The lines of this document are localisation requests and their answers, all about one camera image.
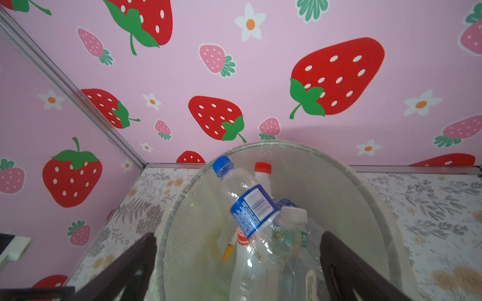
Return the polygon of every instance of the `plastic bottle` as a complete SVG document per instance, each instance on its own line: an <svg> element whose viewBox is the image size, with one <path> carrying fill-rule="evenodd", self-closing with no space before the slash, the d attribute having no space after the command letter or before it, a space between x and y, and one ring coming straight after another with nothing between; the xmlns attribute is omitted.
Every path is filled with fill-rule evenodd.
<svg viewBox="0 0 482 301"><path fill-rule="evenodd" d="M236 264L234 265L229 301L264 300L266 269L256 258L248 239L238 231Z"/></svg>
<svg viewBox="0 0 482 301"><path fill-rule="evenodd" d="M213 169L221 179L223 202L250 241L255 255L271 270L301 249L301 234L273 203L259 182L246 170L234 168L228 157L218 158Z"/></svg>
<svg viewBox="0 0 482 301"><path fill-rule="evenodd" d="M273 194L271 194L271 164L256 162L254 165L254 178L263 186L268 195L273 198Z"/></svg>
<svg viewBox="0 0 482 301"><path fill-rule="evenodd" d="M283 273L280 275L278 289L279 301L310 301L316 300L317 276L313 268L316 264L307 251L307 211L297 207L284 206L281 211L289 217L301 232L303 248L301 254L292 257L287 262Z"/></svg>

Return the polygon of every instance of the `mesh trash can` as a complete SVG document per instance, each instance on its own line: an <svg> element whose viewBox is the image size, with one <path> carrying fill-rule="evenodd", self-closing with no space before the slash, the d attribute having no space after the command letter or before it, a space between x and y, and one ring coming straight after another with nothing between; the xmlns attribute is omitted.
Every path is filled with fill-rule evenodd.
<svg viewBox="0 0 482 301"><path fill-rule="evenodd" d="M386 280L419 300L418 287L395 220L373 188L349 167L314 148L289 142L245 144L223 154L235 167L272 165L276 200L287 198L308 211ZM213 161L192 178L174 203L160 238L157 287L161 301L228 300L219 278L236 222L220 200Z"/></svg>

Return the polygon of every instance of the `pink wall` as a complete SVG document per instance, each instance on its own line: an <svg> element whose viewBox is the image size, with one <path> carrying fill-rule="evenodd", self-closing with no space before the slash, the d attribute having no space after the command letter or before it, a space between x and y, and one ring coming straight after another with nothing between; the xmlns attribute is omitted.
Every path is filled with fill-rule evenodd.
<svg viewBox="0 0 482 301"><path fill-rule="evenodd" d="M295 0L252 0L249 5L233 0L112 0L120 25L101 0L84 0L75 9L68 1L37 1L52 15L33 6L28 13L8 12L79 89L109 93L97 91L98 99L97 93L91 95L99 108L114 96L130 118L140 119L130 120L119 132L147 162L175 162L185 151L208 161L242 144L236 135L240 124L225 137L234 140L222 141L226 131L221 125L229 119L221 117L227 117L223 114L230 106L239 108L231 114L234 118L243 116L240 134L247 142L260 141L260 124L275 117L281 127L276 139L315 146L352 165L410 165L453 153L469 156L428 164L472 165L474 156L482 156L476 135L482 119L482 13L474 12L473 0L306 1L329 3L317 20L308 21L299 16L303 8ZM246 6L254 13L248 10L245 18ZM371 39L330 48L364 37ZM229 55L232 60L224 66L229 70L234 62L236 72L223 77L222 66L206 65L205 44L224 51L213 48L216 62ZM104 49L108 57L99 60ZM354 62L358 55L362 58ZM358 77L362 69L366 73ZM299 108L294 119L289 117L298 102L290 95L290 78L312 90L311 96L300 91L297 101L307 101L311 109ZM315 87L325 89L316 103L322 94ZM201 99L207 108L212 98L225 101L217 100L220 107L203 115L189 108L195 96L210 97ZM308 114L320 114L320 107L326 116ZM117 122L119 116L107 115L112 107L100 110ZM197 119L198 113L204 117ZM460 128L435 141L447 126L473 116L479 120L470 120L470 132ZM121 117L127 119L127 113ZM155 128L158 120L165 131L161 135Z"/></svg>
<svg viewBox="0 0 482 301"><path fill-rule="evenodd" d="M0 112L0 159L15 164L0 171L0 232L32 238L20 260L0 271L1 287L31 287L51 275L70 276L140 169L3 35ZM94 157L79 155L72 137L81 152ZM75 152L52 159L64 150ZM68 230L77 221L85 222L81 229Z"/></svg>

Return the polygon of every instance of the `white object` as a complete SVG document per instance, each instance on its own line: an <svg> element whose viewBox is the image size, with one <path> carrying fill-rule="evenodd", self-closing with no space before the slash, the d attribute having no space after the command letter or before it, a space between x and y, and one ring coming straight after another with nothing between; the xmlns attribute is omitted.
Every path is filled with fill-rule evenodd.
<svg viewBox="0 0 482 301"><path fill-rule="evenodd" d="M266 269L256 258L248 239L238 232L238 249L234 265L229 301L264 300Z"/></svg>
<svg viewBox="0 0 482 301"><path fill-rule="evenodd" d="M15 236L0 254L0 270L7 261L17 261L30 243L31 238Z"/></svg>
<svg viewBox="0 0 482 301"><path fill-rule="evenodd" d="M257 162L254 166L254 177L263 186L271 198L271 165L268 163Z"/></svg>

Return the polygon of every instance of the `red bottle cap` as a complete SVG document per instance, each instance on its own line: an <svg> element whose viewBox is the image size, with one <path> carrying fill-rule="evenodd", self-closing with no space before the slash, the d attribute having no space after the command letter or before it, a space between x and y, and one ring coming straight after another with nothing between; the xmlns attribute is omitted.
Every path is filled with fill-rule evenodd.
<svg viewBox="0 0 482 301"><path fill-rule="evenodd" d="M271 174L271 164L265 162L257 162L254 165L254 172L264 172L267 174Z"/></svg>

